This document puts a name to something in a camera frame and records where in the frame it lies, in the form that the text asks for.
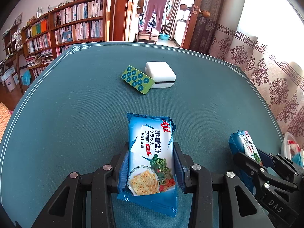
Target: white plate image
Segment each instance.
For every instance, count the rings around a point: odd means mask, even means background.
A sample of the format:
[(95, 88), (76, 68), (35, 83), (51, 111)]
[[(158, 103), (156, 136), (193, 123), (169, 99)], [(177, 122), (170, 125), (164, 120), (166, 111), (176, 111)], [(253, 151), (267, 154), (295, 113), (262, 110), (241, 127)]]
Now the white plate image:
[(148, 170), (150, 172), (150, 174), (154, 174), (156, 180), (158, 181), (158, 176), (156, 175), (155, 171), (152, 170), (152, 168), (150, 168), (149, 166), (146, 166), (146, 165), (140, 165), (140, 166), (137, 166), (135, 167), (129, 174), (129, 177), (128, 177), (128, 181), (127, 181), (127, 186), (128, 188), (131, 190), (131, 192), (133, 193), (134, 196), (137, 196), (136, 192), (133, 190), (132, 186), (130, 185), (129, 183), (129, 180), (132, 179), (134, 176), (137, 176), (143, 172), (145, 172), (146, 170)]

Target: cracker image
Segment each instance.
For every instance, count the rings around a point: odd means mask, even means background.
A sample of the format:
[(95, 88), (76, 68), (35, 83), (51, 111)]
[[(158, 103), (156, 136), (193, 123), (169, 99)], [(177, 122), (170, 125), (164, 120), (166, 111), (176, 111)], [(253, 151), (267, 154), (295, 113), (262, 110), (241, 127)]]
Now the cracker image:
[(155, 175), (148, 170), (134, 176), (129, 180), (129, 183), (138, 196), (159, 193), (159, 182), (156, 180)]

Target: vegetable image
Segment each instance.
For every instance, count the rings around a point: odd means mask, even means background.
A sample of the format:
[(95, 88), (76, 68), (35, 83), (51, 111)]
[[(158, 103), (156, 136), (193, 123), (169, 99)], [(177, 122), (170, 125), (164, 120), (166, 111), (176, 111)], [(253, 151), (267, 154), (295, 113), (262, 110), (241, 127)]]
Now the vegetable image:
[(150, 160), (150, 166), (158, 176), (160, 192), (166, 191), (169, 187), (175, 185), (171, 169), (167, 167), (166, 159), (160, 159), (158, 155), (155, 154)]
[(253, 157), (254, 157), (255, 161), (257, 161), (259, 164), (262, 164), (261, 159), (257, 153), (253, 152)]

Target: metal screw head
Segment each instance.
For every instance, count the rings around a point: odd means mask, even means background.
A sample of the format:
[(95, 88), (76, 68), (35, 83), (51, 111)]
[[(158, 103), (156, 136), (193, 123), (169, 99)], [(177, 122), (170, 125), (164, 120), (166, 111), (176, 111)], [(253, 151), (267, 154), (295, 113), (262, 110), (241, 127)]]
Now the metal screw head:
[(227, 177), (230, 177), (230, 178), (234, 178), (235, 177), (235, 174), (232, 172), (232, 171), (228, 171), (226, 173)]
[(70, 178), (76, 178), (76, 177), (78, 177), (78, 173), (77, 172), (72, 172), (70, 174)]
[(201, 169), (201, 166), (200, 166), (199, 164), (194, 164), (194, 165), (192, 166), (192, 169), (194, 169), (194, 170), (200, 170), (200, 169)]
[(111, 166), (110, 164), (105, 164), (105, 165), (103, 166), (103, 169), (104, 169), (104, 170), (111, 170), (111, 169), (112, 169), (112, 166)]

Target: orange cushion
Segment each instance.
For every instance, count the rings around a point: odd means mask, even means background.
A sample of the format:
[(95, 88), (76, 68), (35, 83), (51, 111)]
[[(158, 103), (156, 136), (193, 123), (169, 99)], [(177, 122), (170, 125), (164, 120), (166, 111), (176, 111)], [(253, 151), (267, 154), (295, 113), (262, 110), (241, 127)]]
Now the orange cushion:
[(0, 103), (0, 141), (10, 117), (11, 113), (9, 109), (3, 103)]

